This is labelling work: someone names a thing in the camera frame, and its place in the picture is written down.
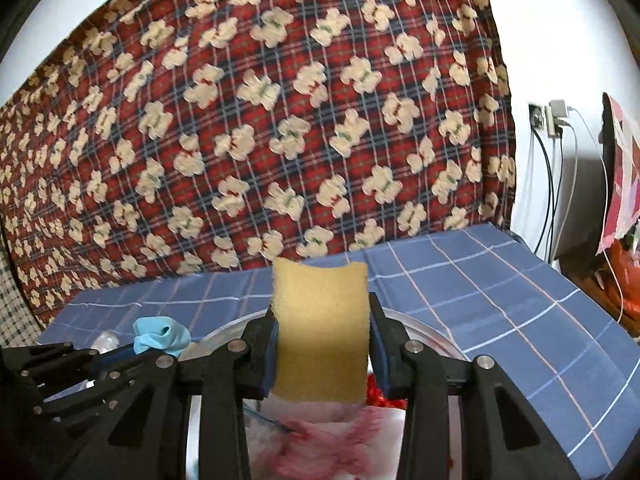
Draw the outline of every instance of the wall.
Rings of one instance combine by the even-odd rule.
[[[103,1],[42,0],[0,64],[0,102],[5,102],[33,68]],[[630,115],[640,118],[640,72],[606,0],[491,1],[509,70],[518,142],[518,192],[512,229],[533,247],[544,222],[547,185],[540,147],[532,144],[527,102],[565,99],[581,111],[597,135],[603,91],[615,97]],[[596,147],[577,117],[572,123],[578,134],[578,183],[560,248],[581,242],[587,231],[578,229],[578,222],[590,219],[597,223],[604,206],[602,166]],[[554,155],[557,185],[559,145],[550,139],[544,141]],[[575,160],[571,133],[567,131],[559,219],[568,203]]]

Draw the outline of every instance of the light blue cloth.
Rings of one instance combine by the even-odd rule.
[[[158,348],[178,357],[191,342],[187,327],[168,316],[139,317],[133,323],[133,330],[136,333],[133,338],[136,354]]]

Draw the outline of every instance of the sponge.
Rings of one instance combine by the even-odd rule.
[[[277,258],[273,393],[285,400],[364,402],[369,354],[367,265],[319,268]]]

